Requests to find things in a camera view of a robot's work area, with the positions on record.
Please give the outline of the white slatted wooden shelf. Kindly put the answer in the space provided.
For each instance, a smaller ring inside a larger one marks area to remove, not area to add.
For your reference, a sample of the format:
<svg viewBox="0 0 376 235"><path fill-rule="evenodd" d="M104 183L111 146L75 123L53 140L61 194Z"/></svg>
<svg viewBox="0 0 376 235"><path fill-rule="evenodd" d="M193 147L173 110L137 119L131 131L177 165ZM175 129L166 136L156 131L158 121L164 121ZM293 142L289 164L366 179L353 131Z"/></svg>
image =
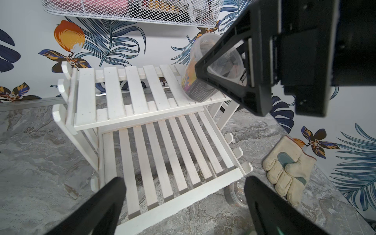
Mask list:
<svg viewBox="0 0 376 235"><path fill-rule="evenodd" d="M128 220L117 235L136 235L252 171L222 128L238 108L215 93L184 94L183 65L75 69L62 62L53 107L56 124L97 172L97 191L122 168Z"/></svg>

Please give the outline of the clear seed container front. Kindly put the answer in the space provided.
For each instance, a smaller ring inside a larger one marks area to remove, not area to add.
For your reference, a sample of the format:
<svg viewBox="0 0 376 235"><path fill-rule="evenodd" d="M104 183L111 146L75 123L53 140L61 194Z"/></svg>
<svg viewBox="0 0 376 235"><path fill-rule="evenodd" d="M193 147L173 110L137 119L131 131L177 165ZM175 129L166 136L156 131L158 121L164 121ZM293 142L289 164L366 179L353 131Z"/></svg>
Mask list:
<svg viewBox="0 0 376 235"><path fill-rule="evenodd" d="M244 185L245 178L241 178L224 188L225 199L229 205L248 209Z"/></svg>

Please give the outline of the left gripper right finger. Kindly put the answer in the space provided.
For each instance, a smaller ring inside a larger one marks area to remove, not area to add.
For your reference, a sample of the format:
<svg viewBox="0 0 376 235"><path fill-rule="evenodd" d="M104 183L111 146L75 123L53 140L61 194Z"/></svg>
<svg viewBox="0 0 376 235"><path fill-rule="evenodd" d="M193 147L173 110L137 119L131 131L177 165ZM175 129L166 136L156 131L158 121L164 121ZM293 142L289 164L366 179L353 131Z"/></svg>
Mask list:
<svg viewBox="0 0 376 235"><path fill-rule="evenodd" d="M245 180L244 193L258 235L326 235L255 176Z"/></svg>

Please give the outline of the clear seed container dark seeds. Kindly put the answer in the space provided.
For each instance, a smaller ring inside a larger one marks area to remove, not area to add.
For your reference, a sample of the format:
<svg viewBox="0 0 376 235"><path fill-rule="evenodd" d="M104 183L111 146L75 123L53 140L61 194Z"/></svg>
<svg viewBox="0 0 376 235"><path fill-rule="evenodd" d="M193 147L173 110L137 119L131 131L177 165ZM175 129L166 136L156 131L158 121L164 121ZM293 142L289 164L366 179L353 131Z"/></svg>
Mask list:
<svg viewBox="0 0 376 235"><path fill-rule="evenodd" d="M181 87L186 96L195 102L204 102L218 92L214 87L197 79L196 63L219 41L220 35L207 33L198 38L191 48L191 61L186 67L181 80ZM239 83L245 71L243 60L235 47L208 67L208 72L231 82Z"/></svg>

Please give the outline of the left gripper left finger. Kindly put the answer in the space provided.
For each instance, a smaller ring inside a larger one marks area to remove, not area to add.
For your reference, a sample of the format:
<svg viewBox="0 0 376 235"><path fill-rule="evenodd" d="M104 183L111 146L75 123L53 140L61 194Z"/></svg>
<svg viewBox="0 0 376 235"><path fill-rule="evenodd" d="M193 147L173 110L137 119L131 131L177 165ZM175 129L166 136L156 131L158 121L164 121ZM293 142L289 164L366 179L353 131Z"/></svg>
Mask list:
<svg viewBox="0 0 376 235"><path fill-rule="evenodd" d="M48 235L113 235L125 200L126 186L113 178Z"/></svg>

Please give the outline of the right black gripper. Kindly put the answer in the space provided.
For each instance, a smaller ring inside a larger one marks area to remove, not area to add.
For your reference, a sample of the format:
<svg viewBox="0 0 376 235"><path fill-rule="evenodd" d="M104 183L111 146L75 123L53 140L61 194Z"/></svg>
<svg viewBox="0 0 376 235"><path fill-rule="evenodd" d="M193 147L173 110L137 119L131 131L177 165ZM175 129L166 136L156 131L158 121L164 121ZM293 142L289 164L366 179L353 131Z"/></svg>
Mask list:
<svg viewBox="0 0 376 235"><path fill-rule="evenodd" d="M375 1L282 1L278 80L299 115L324 117L332 86L375 86ZM272 109L279 1L254 1L195 65L199 80L257 116Z"/></svg>

